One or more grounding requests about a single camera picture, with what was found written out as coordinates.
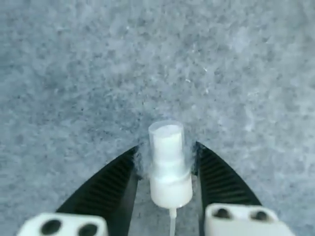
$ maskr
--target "ridged rubber pad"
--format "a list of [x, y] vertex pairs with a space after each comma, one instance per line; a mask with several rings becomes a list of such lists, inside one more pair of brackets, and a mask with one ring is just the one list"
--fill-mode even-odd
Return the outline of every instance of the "ridged rubber pad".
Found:
[[201, 208], [199, 235], [204, 236], [204, 213], [212, 203], [256, 205], [261, 203], [239, 175], [218, 155], [196, 143], [196, 174]]
[[103, 167], [57, 212], [101, 216], [107, 221], [111, 236], [126, 236], [138, 184], [133, 163], [135, 153], [136, 147]]

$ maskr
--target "spray nozzle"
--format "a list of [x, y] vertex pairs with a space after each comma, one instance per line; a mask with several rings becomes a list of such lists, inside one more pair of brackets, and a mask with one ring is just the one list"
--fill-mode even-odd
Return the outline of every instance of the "spray nozzle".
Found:
[[169, 209], [170, 236], [174, 236], [177, 208], [192, 199], [190, 166], [183, 152], [184, 127], [177, 121], [159, 121], [149, 127], [149, 134], [153, 156], [151, 198], [159, 207]]

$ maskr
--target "screw hole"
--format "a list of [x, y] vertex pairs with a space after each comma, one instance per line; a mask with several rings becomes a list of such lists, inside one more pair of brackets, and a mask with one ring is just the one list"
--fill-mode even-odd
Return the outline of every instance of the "screw hole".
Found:
[[79, 236], [94, 236], [97, 233], [97, 226], [94, 224], [87, 224], [79, 230]]
[[227, 211], [227, 209], [220, 208], [214, 214], [214, 217], [223, 218], [223, 219], [231, 219], [231, 214]]
[[253, 220], [259, 220], [259, 221], [268, 221], [269, 216], [264, 211], [257, 211], [254, 212], [254, 214], [251, 215], [251, 219]]
[[41, 233], [43, 235], [52, 235], [58, 232], [60, 227], [60, 220], [49, 220], [41, 227]]

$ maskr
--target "speckled gray surface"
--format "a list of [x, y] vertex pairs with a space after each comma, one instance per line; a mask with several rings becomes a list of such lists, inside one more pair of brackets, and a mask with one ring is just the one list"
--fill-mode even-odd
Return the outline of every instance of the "speckled gray surface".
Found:
[[[1, 11], [2, 235], [53, 211], [159, 118], [184, 122], [298, 236], [315, 235], [313, 0], [3, 0]], [[197, 235], [191, 208], [178, 235]], [[167, 231], [142, 183], [130, 236]]]

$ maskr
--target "white spray nozzle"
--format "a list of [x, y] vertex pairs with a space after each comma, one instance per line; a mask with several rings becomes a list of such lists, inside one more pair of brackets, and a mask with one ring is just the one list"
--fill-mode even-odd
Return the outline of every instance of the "white spray nozzle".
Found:
[[165, 120], [149, 127], [153, 155], [150, 189], [159, 207], [176, 209], [192, 198], [190, 166], [183, 152], [184, 127], [180, 122]]

